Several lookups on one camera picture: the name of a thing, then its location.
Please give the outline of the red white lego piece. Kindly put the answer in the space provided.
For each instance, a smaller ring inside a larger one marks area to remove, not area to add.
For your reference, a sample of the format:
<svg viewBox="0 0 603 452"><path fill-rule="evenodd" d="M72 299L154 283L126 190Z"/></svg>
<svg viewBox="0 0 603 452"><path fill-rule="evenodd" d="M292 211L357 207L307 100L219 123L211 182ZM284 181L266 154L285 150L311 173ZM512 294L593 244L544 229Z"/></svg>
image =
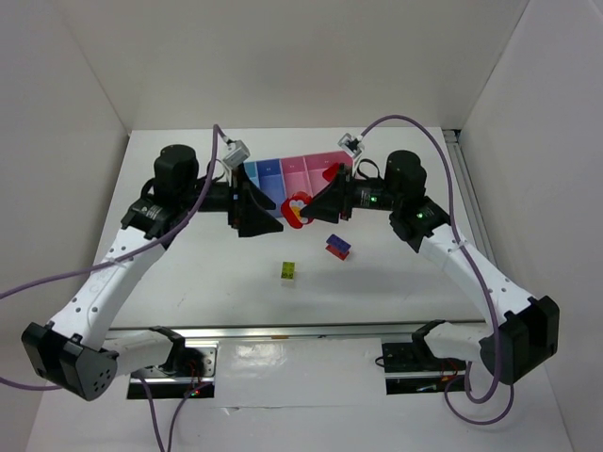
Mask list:
<svg viewBox="0 0 603 452"><path fill-rule="evenodd" d="M295 192L292 196L285 199L281 205L281 214L291 228L301 229L312 223L313 220L311 218L306 218L302 215L302 209L311 200L312 196L304 191Z"/></svg>

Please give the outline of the red lego brick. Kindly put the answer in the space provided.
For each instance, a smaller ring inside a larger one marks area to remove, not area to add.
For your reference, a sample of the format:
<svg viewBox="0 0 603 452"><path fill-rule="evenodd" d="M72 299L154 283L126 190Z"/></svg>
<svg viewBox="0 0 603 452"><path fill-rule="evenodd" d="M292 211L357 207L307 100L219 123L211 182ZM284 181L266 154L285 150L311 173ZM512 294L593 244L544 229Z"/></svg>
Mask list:
<svg viewBox="0 0 603 452"><path fill-rule="evenodd" d="M336 177L339 167L339 163L333 163L329 168L322 172L322 178L327 184L329 184Z"/></svg>

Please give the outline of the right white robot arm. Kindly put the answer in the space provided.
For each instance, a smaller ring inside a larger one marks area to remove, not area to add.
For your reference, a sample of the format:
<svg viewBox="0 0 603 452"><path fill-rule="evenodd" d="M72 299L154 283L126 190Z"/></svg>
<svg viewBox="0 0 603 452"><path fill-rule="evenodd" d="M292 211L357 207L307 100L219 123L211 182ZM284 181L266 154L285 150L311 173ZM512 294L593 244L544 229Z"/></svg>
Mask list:
<svg viewBox="0 0 603 452"><path fill-rule="evenodd" d="M358 179L340 165L301 215L336 224L355 208L387 212L395 235L446 274L485 321L482 327L429 322L412 335L416 354L480 362L512 385L557 352L560 308L516 285L455 231L449 214L427 196L426 182L420 158L410 151L388 155L382 178Z"/></svg>

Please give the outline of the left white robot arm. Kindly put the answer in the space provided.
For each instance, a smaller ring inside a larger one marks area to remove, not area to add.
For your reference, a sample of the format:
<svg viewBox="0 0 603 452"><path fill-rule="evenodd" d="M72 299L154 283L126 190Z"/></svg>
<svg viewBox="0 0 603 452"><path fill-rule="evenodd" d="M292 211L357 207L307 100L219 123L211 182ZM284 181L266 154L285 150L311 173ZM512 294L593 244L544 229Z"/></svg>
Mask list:
<svg viewBox="0 0 603 452"><path fill-rule="evenodd" d="M154 162L154 176L122 218L122 226L103 260L71 301L45 325L30 324L22 335L36 373L87 401L101 396L122 375L157 367L167 375L198 378L205 358L185 338L165 327L109 340L113 320L143 275L198 212L224 212L241 237L279 233L271 215L276 204L251 181L244 168L250 152L228 140L222 163L227 182L199 175L195 151L170 145Z"/></svg>

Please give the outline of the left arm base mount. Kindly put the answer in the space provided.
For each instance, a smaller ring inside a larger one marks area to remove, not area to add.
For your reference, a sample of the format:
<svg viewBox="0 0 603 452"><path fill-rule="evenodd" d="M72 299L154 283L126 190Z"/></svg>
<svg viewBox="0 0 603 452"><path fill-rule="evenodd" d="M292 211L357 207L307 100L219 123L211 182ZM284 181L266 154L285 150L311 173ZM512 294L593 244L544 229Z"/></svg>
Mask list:
<svg viewBox="0 0 603 452"><path fill-rule="evenodd" d="M215 396L218 343L194 340L190 341L188 347L198 350L202 358L201 364L188 362L183 370L170 372L157 366L146 367L130 376L126 398L128 400L147 398L139 377L146 380L153 399L182 399L189 391L192 391L191 398L213 398Z"/></svg>

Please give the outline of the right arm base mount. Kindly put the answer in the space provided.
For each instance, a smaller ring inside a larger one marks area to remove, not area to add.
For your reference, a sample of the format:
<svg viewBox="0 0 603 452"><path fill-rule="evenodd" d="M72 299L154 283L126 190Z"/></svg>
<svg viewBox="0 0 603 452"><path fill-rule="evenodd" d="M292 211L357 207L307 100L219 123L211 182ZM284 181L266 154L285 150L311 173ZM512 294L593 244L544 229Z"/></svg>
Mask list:
<svg viewBox="0 0 603 452"><path fill-rule="evenodd" d="M411 343L383 343L374 363L384 372L389 396L443 393L449 383L451 392L464 389L464 362L421 358Z"/></svg>

